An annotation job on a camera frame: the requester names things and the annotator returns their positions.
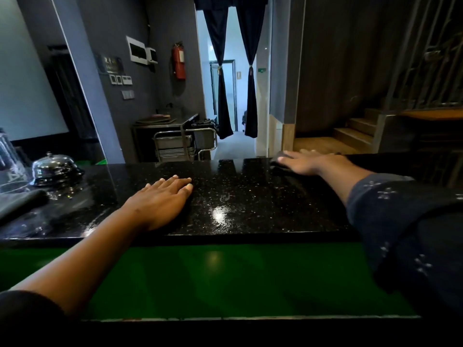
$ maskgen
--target green panel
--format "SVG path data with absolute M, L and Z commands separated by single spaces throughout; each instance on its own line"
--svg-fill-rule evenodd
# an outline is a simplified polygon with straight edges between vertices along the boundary
M 0 289 L 62 253 L 0 251 Z M 414 315 L 371 279 L 360 243 L 132 247 L 83 318 Z

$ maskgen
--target staircase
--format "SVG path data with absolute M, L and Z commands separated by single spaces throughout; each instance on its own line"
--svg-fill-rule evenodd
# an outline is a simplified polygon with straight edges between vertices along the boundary
M 334 128 L 333 136 L 294 139 L 293 149 L 317 150 L 320 153 L 371 153 L 380 110 L 368 108 L 363 118 L 350 118 L 344 128 Z

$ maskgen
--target door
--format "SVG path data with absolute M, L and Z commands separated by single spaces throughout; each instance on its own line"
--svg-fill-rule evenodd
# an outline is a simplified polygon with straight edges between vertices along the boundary
M 235 84 L 235 61 L 225 60 L 222 64 L 224 73 L 225 92 L 227 97 L 228 115 L 230 119 L 231 129 L 238 131 L 237 110 L 236 110 L 236 84 Z M 214 113 L 218 114 L 218 63 L 211 62 L 211 79 L 212 79 L 212 95 L 214 100 Z

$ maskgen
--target black sleeve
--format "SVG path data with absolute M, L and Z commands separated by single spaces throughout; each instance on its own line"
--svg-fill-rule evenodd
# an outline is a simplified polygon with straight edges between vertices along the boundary
M 64 326 L 61 308 L 47 297 L 29 291 L 0 293 L 0 333 L 30 331 L 43 326 Z
M 350 215 L 382 288 L 401 290 L 421 315 L 463 316 L 463 192 L 385 182 Z

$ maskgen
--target fire extinguisher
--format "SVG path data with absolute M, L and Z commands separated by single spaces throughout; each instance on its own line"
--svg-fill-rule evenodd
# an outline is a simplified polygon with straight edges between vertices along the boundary
M 185 75 L 185 55 L 183 52 L 183 44 L 181 41 L 174 44 L 172 48 L 172 63 L 174 67 L 174 75 L 177 79 L 186 79 Z

